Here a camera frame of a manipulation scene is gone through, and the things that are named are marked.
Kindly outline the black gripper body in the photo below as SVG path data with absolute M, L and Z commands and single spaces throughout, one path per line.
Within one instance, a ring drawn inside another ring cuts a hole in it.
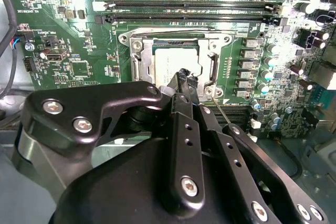
M 64 191 L 54 223 L 252 223 L 250 202 L 240 198 L 218 160 L 203 156 L 205 204 L 182 219 L 163 207 L 169 142 L 146 140 L 77 178 Z

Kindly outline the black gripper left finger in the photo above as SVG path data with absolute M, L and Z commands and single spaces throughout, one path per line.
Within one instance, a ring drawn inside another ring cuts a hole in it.
M 146 81 L 36 91 L 24 104 L 17 150 L 30 162 L 42 185 L 59 201 L 69 185 L 92 169 L 95 147 L 114 138 L 151 132 L 166 138 L 168 192 L 184 199 L 181 179 L 196 182 L 203 192 L 200 129 L 193 117 L 198 79 L 179 70 L 166 86 Z

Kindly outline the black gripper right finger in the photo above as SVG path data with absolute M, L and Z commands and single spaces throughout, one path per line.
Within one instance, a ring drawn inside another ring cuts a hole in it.
M 237 125 L 221 127 L 204 105 L 195 108 L 233 193 L 237 223 L 328 223 L 324 211 Z

